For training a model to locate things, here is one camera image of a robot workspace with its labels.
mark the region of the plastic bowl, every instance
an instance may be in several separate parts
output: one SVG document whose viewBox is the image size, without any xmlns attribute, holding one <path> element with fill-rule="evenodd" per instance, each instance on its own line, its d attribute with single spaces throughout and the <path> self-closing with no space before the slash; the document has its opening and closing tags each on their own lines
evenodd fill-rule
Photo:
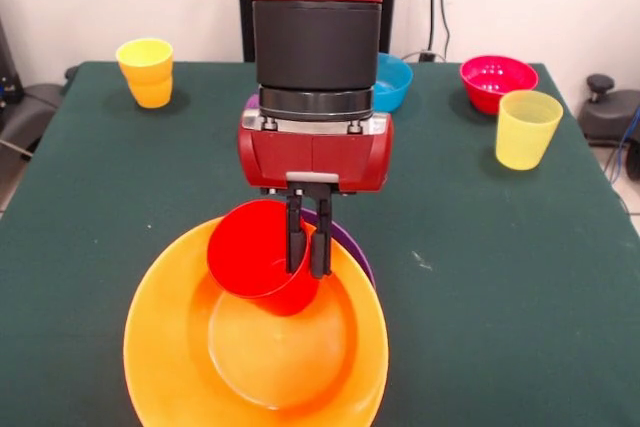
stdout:
<svg viewBox="0 0 640 427">
<path fill-rule="evenodd" d="M 460 77 L 473 106 L 490 115 L 498 115 L 504 94 L 532 90 L 538 85 L 538 74 L 533 67 L 498 55 L 468 60 L 460 67 Z"/>
<path fill-rule="evenodd" d="M 393 112 L 402 105 L 413 70 L 403 60 L 389 54 L 378 54 L 378 77 L 374 86 L 373 108 L 376 112 Z"/>
<path fill-rule="evenodd" d="M 186 233 L 140 283 L 124 370 L 142 424 L 371 425 L 389 350 L 380 303 L 337 242 L 333 275 L 301 314 L 279 317 L 224 293 L 206 252 L 220 219 Z"/>
</svg>

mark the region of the table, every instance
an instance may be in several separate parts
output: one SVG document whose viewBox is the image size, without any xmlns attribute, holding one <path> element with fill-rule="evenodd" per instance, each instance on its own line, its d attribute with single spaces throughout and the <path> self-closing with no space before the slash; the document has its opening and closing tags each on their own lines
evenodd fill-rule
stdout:
<svg viewBox="0 0 640 427">
<path fill-rule="evenodd" d="M 640 425 L 629 219 L 570 115 L 540 168 L 500 166 L 495 119 L 457 70 L 415 67 L 386 188 L 335 202 L 388 323 L 375 425 Z M 179 235 L 258 196 L 235 147 L 253 67 L 179 63 L 175 83 L 144 111 L 115 64 L 84 64 L 0 222 L 0 425 L 139 425 L 121 355 L 138 282 Z"/>
</svg>

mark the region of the pink bowl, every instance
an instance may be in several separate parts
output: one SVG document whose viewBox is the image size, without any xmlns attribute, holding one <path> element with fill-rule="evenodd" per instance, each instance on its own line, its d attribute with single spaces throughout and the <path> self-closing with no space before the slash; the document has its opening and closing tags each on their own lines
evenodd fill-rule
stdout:
<svg viewBox="0 0 640 427">
<path fill-rule="evenodd" d="M 473 106 L 491 115 L 498 114 L 504 94 L 538 85 L 538 74 L 529 64 L 498 55 L 468 60 L 460 67 L 460 77 Z"/>
</svg>

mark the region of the plastic cup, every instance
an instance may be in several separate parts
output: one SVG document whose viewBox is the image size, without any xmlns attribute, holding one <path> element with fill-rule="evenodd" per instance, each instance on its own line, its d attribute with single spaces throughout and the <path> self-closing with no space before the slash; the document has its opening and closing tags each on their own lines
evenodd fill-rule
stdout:
<svg viewBox="0 0 640 427">
<path fill-rule="evenodd" d="M 257 200 L 225 216 L 211 235 L 209 271 L 226 292 L 254 302 L 272 314 L 295 315 L 314 299 L 319 281 L 311 275 L 311 229 L 304 257 L 293 274 L 286 269 L 286 206 Z"/>
<path fill-rule="evenodd" d="M 500 101 L 496 157 L 512 170 L 538 166 L 562 119 L 562 104 L 533 90 L 506 94 Z"/>
<path fill-rule="evenodd" d="M 116 52 L 120 70 L 140 107 L 157 109 L 171 100 L 173 47 L 160 39 L 137 39 Z"/>
</svg>

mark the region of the cup rim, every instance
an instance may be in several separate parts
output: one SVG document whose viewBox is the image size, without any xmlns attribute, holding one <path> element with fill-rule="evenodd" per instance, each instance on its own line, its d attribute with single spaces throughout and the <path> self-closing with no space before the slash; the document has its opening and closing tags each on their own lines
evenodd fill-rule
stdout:
<svg viewBox="0 0 640 427">
<path fill-rule="evenodd" d="M 251 200 L 249 202 L 245 202 L 244 204 L 240 204 L 238 206 L 236 206 L 234 209 L 232 209 L 229 213 L 227 213 L 226 215 L 224 215 L 221 220 L 220 223 L 218 224 L 218 226 L 216 227 L 216 230 L 218 230 L 220 228 L 220 226 L 223 225 L 225 219 L 230 219 L 231 216 L 236 213 L 237 211 L 240 210 L 244 210 L 247 208 L 252 207 L 255 204 L 258 203 L 278 203 L 281 204 L 282 202 L 278 202 L 275 200 L 270 200 L 270 199 L 256 199 L 256 200 Z M 215 281 L 218 283 L 218 285 L 220 285 L 220 287 L 222 287 L 223 290 L 225 290 L 226 292 L 229 292 L 230 294 L 239 297 L 241 299 L 245 299 L 245 300 L 250 300 L 250 301 L 260 301 L 260 300 L 264 300 L 267 299 L 269 297 L 275 296 L 281 292 L 283 292 L 285 289 L 287 289 L 296 279 L 298 279 L 298 277 L 304 275 L 305 273 L 305 263 L 310 262 L 310 258 L 311 258 L 311 234 L 313 233 L 313 228 L 307 224 L 306 222 L 302 223 L 302 228 L 304 229 L 304 232 L 307 236 L 307 244 L 305 246 L 305 250 L 304 250 L 304 255 L 302 256 L 302 260 L 300 262 L 300 265 L 298 266 L 298 268 L 296 269 L 296 271 L 291 274 L 289 276 L 288 279 L 286 279 L 284 282 L 282 282 L 281 284 L 277 285 L 276 287 L 274 287 L 273 289 L 269 290 L 269 291 L 264 291 L 261 292 L 259 294 L 245 294 L 242 292 L 238 292 L 238 290 L 236 289 L 231 289 L 229 288 L 229 285 L 225 285 L 223 283 L 220 282 L 220 280 L 218 280 L 218 277 L 213 273 L 213 269 L 211 267 L 210 264 L 208 264 L 209 266 L 209 272 L 211 274 L 211 276 L 215 279 Z M 215 236 L 215 231 L 212 233 L 211 237 L 209 238 L 209 243 L 207 245 L 207 259 L 209 258 L 209 252 L 212 249 L 212 244 L 214 243 L 214 236 Z"/>
<path fill-rule="evenodd" d="M 131 63 L 128 63 L 128 62 L 125 62 L 125 61 L 122 60 L 122 52 L 124 51 L 124 49 L 126 49 L 127 47 L 130 47 L 131 45 L 136 44 L 138 42 L 148 42 L 148 41 L 157 42 L 157 43 L 164 44 L 165 46 L 169 47 L 168 54 L 165 57 L 162 57 L 160 60 L 156 60 L 154 62 L 149 62 L 149 63 L 145 63 L 145 64 L 131 64 Z M 122 44 L 116 50 L 116 59 L 118 60 L 118 62 L 121 62 L 121 63 L 123 63 L 125 65 L 130 66 L 130 67 L 153 67 L 153 66 L 156 66 L 156 65 L 160 65 L 163 62 L 166 62 L 172 56 L 173 56 L 173 45 L 171 45 L 168 41 L 166 41 L 164 39 L 160 39 L 158 37 L 140 37 L 138 39 L 132 39 L 132 40 L 129 40 L 129 41 L 125 42 L 124 44 Z"/>
<path fill-rule="evenodd" d="M 512 97 L 515 97 L 516 95 L 524 95 L 527 97 L 534 97 L 534 98 L 537 97 L 537 100 L 543 100 L 549 103 L 551 106 L 553 106 L 553 108 L 555 108 L 555 112 L 554 112 L 555 115 L 553 119 L 548 120 L 546 122 L 528 122 L 526 120 L 522 120 L 521 118 L 513 115 L 506 109 L 505 104 L 509 102 Z M 558 99 L 556 99 L 555 97 L 549 94 L 545 94 L 544 92 L 539 92 L 537 90 L 514 90 L 507 94 L 504 94 L 500 99 L 499 114 L 502 114 L 503 112 L 505 113 L 505 115 L 508 115 L 509 117 L 511 117 L 511 119 L 521 124 L 528 125 L 528 126 L 536 126 L 536 127 L 548 127 L 548 126 L 557 124 L 560 120 L 562 120 L 562 117 L 564 116 L 564 107 Z"/>
</svg>

